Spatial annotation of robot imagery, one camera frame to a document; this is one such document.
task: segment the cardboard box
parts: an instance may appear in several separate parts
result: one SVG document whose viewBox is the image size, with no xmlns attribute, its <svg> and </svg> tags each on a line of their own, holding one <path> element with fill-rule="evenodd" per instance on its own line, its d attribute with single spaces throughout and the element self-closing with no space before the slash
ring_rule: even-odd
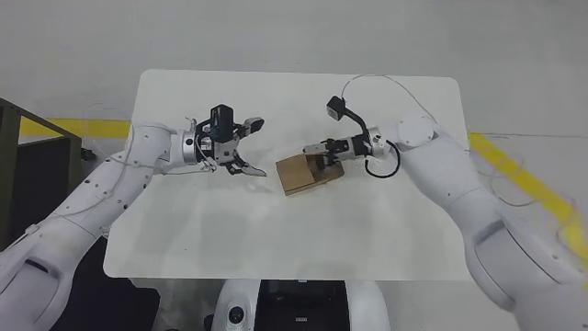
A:
<svg viewBox="0 0 588 331">
<path fill-rule="evenodd" d="M 276 163 L 277 174 L 287 196 L 314 188 L 342 177 L 345 172 L 341 163 L 320 170 L 316 155 L 297 154 Z"/>
</svg>

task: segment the yellow stripe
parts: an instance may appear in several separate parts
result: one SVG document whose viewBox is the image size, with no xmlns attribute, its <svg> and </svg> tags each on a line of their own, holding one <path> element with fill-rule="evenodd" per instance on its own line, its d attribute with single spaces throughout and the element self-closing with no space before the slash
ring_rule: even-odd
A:
<svg viewBox="0 0 588 331">
<path fill-rule="evenodd" d="M 551 213 L 560 226 L 560 239 L 577 256 L 588 273 L 588 245 L 582 228 L 580 213 L 568 201 L 560 197 L 548 186 L 526 172 L 515 161 L 492 144 L 486 137 L 469 134 L 469 146 L 482 157 L 490 166 L 500 172 L 508 180 L 525 192 L 531 199 L 536 200 Z"/>
<path fill-rule="evenodd" d="M 48 119 L 48 121 L 80 137 L 126 139 L 129 135 L 130 123 L 126 120 Z M 20 121 L 20 136 L 55 137 L 59 135 L 32 120 L 22 118 Z"/>
</svg>

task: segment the cable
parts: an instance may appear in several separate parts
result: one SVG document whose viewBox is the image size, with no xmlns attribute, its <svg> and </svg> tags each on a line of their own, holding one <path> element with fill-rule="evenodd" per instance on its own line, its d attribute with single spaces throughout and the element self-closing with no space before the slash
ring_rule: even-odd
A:
<svg viewBox="0 0 588 331">
<path fill-rule="evenodd" d="M 502 174 L 496 174 L 498 172 L 498 170 L 500 169 L 500 166 L 502 166 L 502 164 L 504 164 L 507 161 L 506 158 L 504 158 L 503 160 L 501 160 L 501 162 L 498 164 L 498 166 L 493 166 L 492 167 L 492 171 L 491 171 L 490 174 L 485 174 L 485 173 L 482 173 L 480 170 L 476 170 L 478 172 L 478 174 L 480 174 L 483 177 L 487 177 L 489 179 L 489 182 L 488 182 L 489 191 L 491 192 L 491 194 L 496 199 L 498 199 L 499 201 L 501 201 L 502 203 L 504 203 L 507 206 L 514 207 L 514 208 L 517 208 L 517 209 L 518 208 L 523 208 L 523 207 L 528 207 L 528 206 L 531 206 L 531 205 L 533 205 L 535 203 L 539 203 L 539 200 L 530 200 L 529 202 L 525 202 L 525 203 L 512 203 L 512 202 L 504 199 L 496 191 L 496 189 L 494 188 L 494 180 L 497 179 L 497 178 L 506 179 L 508 177 L 512 177 L 512 176 L 515 176 L 515 175 L 520 174 L 521 172 L 523 172 L 524 167 L 525 167 L 525 159 L 523 157 L 521 157 L 519 160 L 520 160 L 520 163 L 517 163 L 516 164 L 516 170 L 513 173 L 511 173 L 511 174 L 509 174 L 507 176 L 502 175 Z"/>
<path fill-rule="evenodd" d="M 388 140 L 386 140 L 386 143 L 389 144 L 390 146 L 392 146 L 392 148 L 394 149 L 394 152 L 396 152 L 396 168 L 394 169 L 394 171 L 392 171 L 391 173 L 385 175 L 385 176 L 379 176 L 378 174 L 374 174 L 371 171 L 369 171 L 369 160 L 366 159 L 366 162 L 364 163 L 364 167 L 366 168 L 366 172 L 368 174 L 370 174 L 373 177 L 377 177 L 379 179 L 386 179 L 389 177 L 394 177 L 396 175 L 396 173 L 398 173 L 398 171 L 401 168 L 401 152 L 398 150 L 398 147 L 396 147 L 396 145 Z"/>
<path fill-rule="evenodd" d="M 120 171 L 120 175 L 117 178 L 114 186 L 112 187 L 112 189 L 107 191 L 107 194 L 104 195 L 104 197 L 101 197 L 100 200 L 98 200 L 98 202 L 90 205 L 89 207 L 86 207 L 85 209 L 79 210 L 79 211 L 73 211 L 73 212 L 68 212 L 66 214 L 59 214 L 56 212 L 53 212 L 54 215 L 56 215 L 57 217 L 62 217 L 62 218 L 66 218 L 68 216 L 73 216 L 73 215 L 77 215 L 79 213 L 84 213 L 86 211 L 90 211 L 92 209 L 94 209 L 97 205 L 99 205 L 100 203 L 104 202 L 107 199 L 110 199 L 111 197 L 113 197 L 117 191 L 117 188 L 119 187 L 120 182 L 122 181 L 122 179 L 125 176 L 125 173 L 127 172 L 127 168 L 130 166 L 132 168 L 137 168 L 137 167 L 149 167 L 152 169 L 156 169 L 157 166 L 154 165 L 143 165 L 143 164 L 131 164 L 129 163 L 129 157 L 130 157 L 130 153 L 132 151 L 132 148 L 134 146 L 135 143 L 135 126 L 133 125 L 132 121 L 129 120 L 130 123 L 130 144 L 129 144 L 129 148 L 126 150 L 126 154 L 125 154 L 125 158 L 124 160 L 118 160 L 118 158 L 116 158 L 113 154 L 111 154 L 110 156 L 107 157 L 107 160 L 111 160 L 114 161 L 116 163 L 122 164 L 123 168 Z M 86 129 L 84 131 L 84 135 L 88 135 L 87 132 L 87 123 L 86 123 Z M 96 141 L 94 139 L 91 139 L 92 141 L 94 141 L 94 146 L 95 148 L 104 156 L 106 156 L 106 154 L 102 151 L 102 149 L 98 146 L 98 144 L 96 143 Z M 200 146 L 198 143 L 196 143 L 198 150 L 200 151 L 200 153 L 202 154 L 202 156 L 204 156 L 204 154 L 202 153 L 202 150 L 200 149 Z M 198 174 L 198 173 L 208 173 L 208 172 L 214 172 L 216 171 L 217 167 L 212 165 L 208 160 L 204 160 L 205 161 L 205 166 L 207 167 L 206 170 L 200 169 L 200 170 L 195 170 L 195 171 L 186 171 L 186 172 L 179 172 L 179 173 L 164 173 L 161 172 L 162 175 L 164 176 L 180 176 L 180 175 L 189 175 L 189 174 Z M 49 220 L 51 218 L 54 218 L 55 216 L 48 216 L 45 220 L 41 221 L 39 224 L 42 224 L 43 222 L 45 222 L 46 220 Z"/>
<path fill-rule="evenodd" d="M 347 86 L 349 86 L 353 81 L 359 79 L 359 78 L 365 78 L 365 77 L 381 77 L 381 78 L 386 78 L 389 81 L 395 83 L 396 85 L 402 87 L 402 89 L 404 91 L 406 91 L 406 93 L 413 98 L 414 102 L 416 102 L 416 104 L 435 122 L 437 123 L 437 120 L 435 119 L 435 117 L 433 116 L 433 114 L 431 114 L 429 112 L 429 110 L 427 110 L 423 104 L 421 104 L 419 102 L 419 100 L 413 95 L 413 93 L 411 91 L 409 91 L 408 88 L 406 88 L 406 86 L 404 86 L 403 84 L 401 84 L 400 82 L 398 82 L 397 80 L 385 75 L 385 74 L 360 74 L 360 75 L 356 75 L 355 77 L 351 78 L 349 81 L 347 81 L 347 83 L 345 84 L 345 86 L 343 86 L 343 90 L 341 90 L 341 99 L 343 101 L 345 101 L 345 90 L 347 89 Z"/>
</svg>

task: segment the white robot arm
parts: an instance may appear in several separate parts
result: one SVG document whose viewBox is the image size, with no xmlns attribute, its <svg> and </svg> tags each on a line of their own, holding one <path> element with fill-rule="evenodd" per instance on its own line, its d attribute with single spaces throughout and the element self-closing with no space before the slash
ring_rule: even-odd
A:
<svg viewBox="0 0 588 331">
<path fill-rule="evenodd" d="M 471 277 L 499 307 L 514 313 L 522 330 L 588 329 L 588 291 L 581 268 L 556 255 L 554 242 L 537 239 L 479 181 L 468 152 L 429 117 L 402 120 L 398 140 L 386 141 L 377 128 L 333 97 L 327 104 L 335 120 L 347 116 L 362 132 L 306 146 L 321 154 L 325 165 L 337 161 L 382 157 L 393 147 L 400 166 L 427 198 L 443 208 L 462 232 Z M 391 177 L 396 172 L 385 176 Z"/>
<path fill-rule="evenodd" d="M 149 185 L 153 174 L 204 163 L 231 174 L 264 176 L 237 153 L 259 131 L 259 118 L 235 124 L 219 105 L 190 131 L 161 124 L 132 130 L 127 148 L 105 160 L 47 219 L 0 254 L 0 329 L 48 330 L 62 314 L 75 269 L 86 251 Z"/>
</svg>

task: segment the tabletop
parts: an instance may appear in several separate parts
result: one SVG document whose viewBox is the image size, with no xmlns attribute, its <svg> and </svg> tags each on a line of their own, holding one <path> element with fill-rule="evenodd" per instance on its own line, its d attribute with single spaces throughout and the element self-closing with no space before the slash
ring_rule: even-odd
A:
<svg viewBox="0 0 588 331">
<path fill-rule="evenodd" d="M 263 129 L 242 140 L 242 158 L 267 177 L 155 176 L 113 224 L 104 270 L 110 277 L 298 280 L 470 280 L 461 234 L 447 214 L 400 173 L 370 177 L 362 159 L 345 175 L 286 197 L 276 161 L 304 145 L 360 132 L 326 113 L 353 74 L 150 70 L 141 76 L 133 123 L 188 129 L 219 104 L 235 122 L 259 116 Z M 441 127 L 468 148 L 458 84 L 445 77 L 391 76 Z M 395 139 L 402 118 L 424 111 L 383 77 L 354 81 L 347 106 L 368 127 Z M 385 174 L 392 157 L 371 162 Z"/>
</svg>

